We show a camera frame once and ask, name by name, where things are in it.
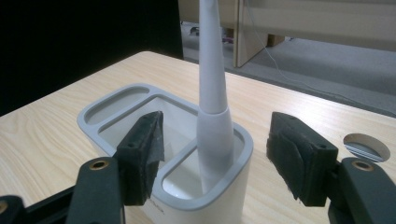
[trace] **wooden table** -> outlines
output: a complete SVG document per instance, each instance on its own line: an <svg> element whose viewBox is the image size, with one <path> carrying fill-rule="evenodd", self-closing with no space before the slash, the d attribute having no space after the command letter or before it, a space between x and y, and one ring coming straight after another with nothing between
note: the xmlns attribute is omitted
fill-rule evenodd
<svg viewBox="0 0 396 224"><path fill-rule="evenodd" d="M97 154L77 125L89 103L125 85L144 82L198 103L198 65L142 52L0 118L0 195L36 203L75 184L78 168ZM379 165L396 182L396 119L340 105L245 77L227 74L233 120L254 139L242 223L328 223L327 208L294 201L275 166L266 158L271 114L280 111L308 124L350 157L343 139L371 135L391 155ZM137 207L128 223L150 223Z"/></svg>

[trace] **white toothbrush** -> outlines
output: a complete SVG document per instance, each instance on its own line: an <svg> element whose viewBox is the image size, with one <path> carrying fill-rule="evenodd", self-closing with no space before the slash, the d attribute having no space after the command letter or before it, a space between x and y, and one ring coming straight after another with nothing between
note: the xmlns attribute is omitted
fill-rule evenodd
<svg viewBox="0 0 396 224"><path fill-rule="evenodd" d="M233 123L227 103L217 0L200 0L200 101L197 147L203 192L233 164Z"/></svg>

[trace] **wood grain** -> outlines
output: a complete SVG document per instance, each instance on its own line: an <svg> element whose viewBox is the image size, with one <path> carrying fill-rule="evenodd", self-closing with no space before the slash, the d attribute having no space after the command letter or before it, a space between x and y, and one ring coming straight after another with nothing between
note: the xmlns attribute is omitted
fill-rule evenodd
<svg viewBox="0 0 396 224"><path fill-rule="evenodd" d="M78 168L97 157L77 116L86 105L132 83L148 83L198 103L198 65L142 52L0 118L0 195L17 194L26 205L75 184ZM379 163L396 182L396 119L227 74L233 120L254 140L242 223L328 223L327 208L293 200L265 155L271 114L280 111L308 124L339 149L349 133L382 141L390 159ZM150 223L128 208L128 223Z"/></svg>

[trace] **cable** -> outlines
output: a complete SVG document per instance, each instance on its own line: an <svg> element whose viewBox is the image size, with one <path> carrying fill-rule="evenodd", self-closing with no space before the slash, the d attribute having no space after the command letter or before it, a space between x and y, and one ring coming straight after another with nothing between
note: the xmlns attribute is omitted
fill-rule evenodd
<svg viewBox="0 0 396 224"><path fill-rule="evenodd" d="M278 66L276 60L274 59L274 57L273 57L273 56L270 54L270 52L268 51L268 49L267 49L267 47L266 47L266 44L264 44L264 43L262 42L262 39L260 38L259 33L257 32L257 26L256 26L256 22L255 22L253 13L251 12L249 0L246 0L246 2L247 2L247 14L249 15L250 21L251 21L251 23L252 23L254 33L255 33L255 35L257 36L257 39L260 41L260 43L264 46L265 52L268 54L268 56L269 56L269 57L271 58L271 60L274 62L274 65L275 65L275 67L276 67L277 72L278 72L283 78L285 78L285 79L288 80L288 81L291 81L291 82L294 82L294 83L299 83L299 84L301 84L301 85L303 85L303 86L306 86L308 89L311 89L312 91L318 91L318 92L321 92L321 93L324 93L324 94L332 95L332 96L334 96L334 97L339 97L339 98L345 99L345 100L347 100L347 101L349 101L349 102L352 102L352 103L355 103L355 104L358 104L358 105L365 105L365 104L360 103L360 102L358 102L358 101L355 101L355 100L353 100L353 99L351 99L351 98L348 98L348 97L346 97L346 96L344 96L344 95L337 94L337 93L333 93L333 92L329 92L329 91L321 91L321 90L319 90L319 89L317 89L317 88L314 88L314 87L312 87L312 86L310 86L310 85L308 85L308 84L306 84L306 83L304 83L304 82L302 82L302 81L300 81L300 80L293 79L293 78L289 78L289 77L285 76L285 75L281 72L281 70L279 69L279 66ZM381 109L381 110L383 110L384 112L390 113L392 116L396 117L396 114L393 113L393 112L391 112L391 111L388 111L388 110L385 110L385 109Z"/></svg>

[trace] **floor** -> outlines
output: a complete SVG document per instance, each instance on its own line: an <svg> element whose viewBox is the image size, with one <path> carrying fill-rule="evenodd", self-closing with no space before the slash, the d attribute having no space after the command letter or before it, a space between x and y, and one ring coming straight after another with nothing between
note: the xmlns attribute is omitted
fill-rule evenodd
<svg viewBox="0 0 396 224"><path fill-rule="evenodd" d="M186 61L198 63L199 36L181 24ZM223 44L227 72L396 118L396 52L286 37L233 67L233 44Z"/></svg>

